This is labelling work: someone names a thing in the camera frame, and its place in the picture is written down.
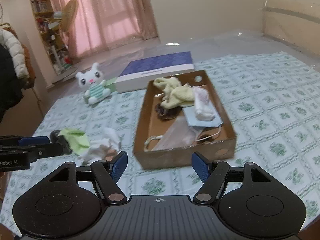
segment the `striped shirt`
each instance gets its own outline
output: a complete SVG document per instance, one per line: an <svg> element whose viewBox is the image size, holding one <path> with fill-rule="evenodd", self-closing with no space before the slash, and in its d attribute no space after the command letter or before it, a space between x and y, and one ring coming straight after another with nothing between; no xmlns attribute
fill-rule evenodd
<svg viewBox="0 0 320 240"><path fill-rule="evenodd" d="M104 87L102 85L95 85L89 88L89 95L90 97L96 97L97 99L100 99L103 97L103 94L102 94L103 91L104 91Z"/></svg>

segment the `green floral tablecloth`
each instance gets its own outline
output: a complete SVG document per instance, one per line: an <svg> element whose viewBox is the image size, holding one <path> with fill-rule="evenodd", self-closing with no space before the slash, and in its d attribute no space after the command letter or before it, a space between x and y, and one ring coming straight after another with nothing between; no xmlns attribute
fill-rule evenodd
<svg viewBox="0 0 320 240"><path fill-rule="evenodd" d="M305 203L304 226L320 214L320 74L284 53L228 55L196 63L207 71L237 133L232 166L257 163L281 181ZM191 167L145 171L132 155L137 120L145 90L114 93L90 107L81 94L57 100L35 135L49 135L64 127L86 131L90 140L100 139L103 127L119 134L128 167L118 182L131 194L190 194L201 181ZM20 234L12 217L16 199L48 173L75 155L41 159L26 171L13 172L4 198L0 222ZM87 182L80 186L93 191ZM239 187L230 183L227 191Z"/></svg>

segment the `plush toy ear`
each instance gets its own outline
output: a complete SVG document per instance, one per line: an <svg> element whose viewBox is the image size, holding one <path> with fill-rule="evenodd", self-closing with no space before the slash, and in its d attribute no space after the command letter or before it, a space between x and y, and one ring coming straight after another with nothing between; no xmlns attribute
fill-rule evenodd
<svg viewBox="0 0 320 240"><path fill-rule="evenodd" d="M78 72L78 73L76 74L76 78L77 78L77 79L80 79L82 75L83 75L82 72Z"/></svg>
<svg viewBox="0 0 320 240"><path fill-rule="evenodd" d="M91 69L98 70L98 68L99 68L99 63L97 63L97 62L93 63Z"/></svg>

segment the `headboard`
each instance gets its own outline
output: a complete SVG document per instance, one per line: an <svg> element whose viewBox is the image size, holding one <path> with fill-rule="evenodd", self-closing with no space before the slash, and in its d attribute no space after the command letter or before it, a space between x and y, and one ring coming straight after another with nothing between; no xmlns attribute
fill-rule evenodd
<svg viewBox="0 0 320 240"><path fill-rule="evenodd" d="M320 55L320 5L295 0L267 0L263 33Z"/></svg>

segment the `white plush toy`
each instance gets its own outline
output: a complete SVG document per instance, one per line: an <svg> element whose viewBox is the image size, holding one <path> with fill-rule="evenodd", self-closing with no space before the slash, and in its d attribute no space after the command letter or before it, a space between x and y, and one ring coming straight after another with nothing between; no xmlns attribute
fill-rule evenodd
<svg viewBox="0 0 320 240"><path fill-rule="evenodd" d="M79 86L86 90L84 97L89 105L98 103L108 97L111 93L109 88L105 87L106 81L103 79L102 72L98 70L99 64L94 63L91 70L86 73L78 72L76 78Z"/></svg>

